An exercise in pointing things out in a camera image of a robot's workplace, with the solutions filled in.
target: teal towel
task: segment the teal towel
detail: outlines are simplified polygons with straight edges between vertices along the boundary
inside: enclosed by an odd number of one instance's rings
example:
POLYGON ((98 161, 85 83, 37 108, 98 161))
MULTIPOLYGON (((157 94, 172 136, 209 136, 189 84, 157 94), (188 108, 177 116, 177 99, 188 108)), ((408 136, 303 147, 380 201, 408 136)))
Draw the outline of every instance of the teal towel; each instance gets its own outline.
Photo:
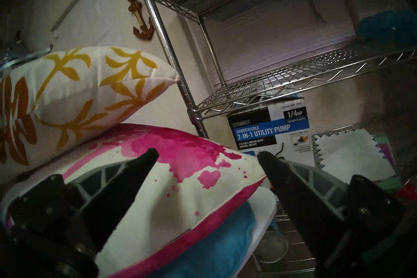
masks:
POLYGON ((230 278, 240 268, 255 225, 249 202, 235 209, 222 225, 151 278, 230 278))
POLYGON ((417 44, 417 13, 408 9, 379 12, 363 18, 356 34, 382 44, 417 44))

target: black cord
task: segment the black cord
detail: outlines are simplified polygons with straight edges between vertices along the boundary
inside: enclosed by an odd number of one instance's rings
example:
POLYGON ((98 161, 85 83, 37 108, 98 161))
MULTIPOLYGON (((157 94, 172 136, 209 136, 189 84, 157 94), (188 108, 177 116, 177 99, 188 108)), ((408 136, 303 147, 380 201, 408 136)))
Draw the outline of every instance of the black cord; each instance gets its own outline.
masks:
POLYGON ((280 154, 283 150, 284 150, 284 143, 282 143, 281 150, 280 150, 280 151, 278 151, 278 152, 275 154, 275 156, 277 157, 277 156, 278 156, 278 154, 280 154))

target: wall hook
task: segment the wall hook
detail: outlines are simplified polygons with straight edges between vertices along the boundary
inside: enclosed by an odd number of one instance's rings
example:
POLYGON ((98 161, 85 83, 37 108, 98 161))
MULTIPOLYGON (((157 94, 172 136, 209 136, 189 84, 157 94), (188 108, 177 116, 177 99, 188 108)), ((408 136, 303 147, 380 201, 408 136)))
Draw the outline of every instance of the wall hook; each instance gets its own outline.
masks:
POLYGON ((142 30, 140 32, 136 27, 133 27, 133 34, 142 40, 151 40, 153 33, 155 32, 155 28, 152 25, 151 17, 149 17, 149 28, 146 26, 144 17, 142 16, 142 3, 138 2, 138 0, 128 0, 130 2, 129 11, 134 13, 136 19, 138 20, 139 27, 142 30))

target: cardboard box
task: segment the cardboard box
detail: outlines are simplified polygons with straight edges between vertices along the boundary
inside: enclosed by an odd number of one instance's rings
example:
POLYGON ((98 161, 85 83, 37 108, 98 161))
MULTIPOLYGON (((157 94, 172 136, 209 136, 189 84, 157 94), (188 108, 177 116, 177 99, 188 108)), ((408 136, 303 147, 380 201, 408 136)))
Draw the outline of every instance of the cardboard box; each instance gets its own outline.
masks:
POLYGON ((239 151, 253 156, 269 151, 277 157, 314 166, 303 98, 258 105, 227 118, 239 151))

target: blue stripe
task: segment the blue stripe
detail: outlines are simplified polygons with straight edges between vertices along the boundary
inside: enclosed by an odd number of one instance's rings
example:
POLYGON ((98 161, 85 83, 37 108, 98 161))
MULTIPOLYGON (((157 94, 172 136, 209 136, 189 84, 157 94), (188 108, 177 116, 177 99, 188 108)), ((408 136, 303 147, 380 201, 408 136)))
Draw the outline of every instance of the blue stripe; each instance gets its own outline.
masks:
POLYGON ((278 119, 255 125, 247 125, 233 130, 237 141, 248 141, 290 131, 304 130, 310 127, 308 119, 295 122, 291 121, 292 120, 278 119))
POLYGON ((251 155, 251 156, 256 157, 255 156, 255 151, 253 151, 253 150, 251 150, 251 151, 245 151, 244 153, 247 154, 247 155, 251 155))

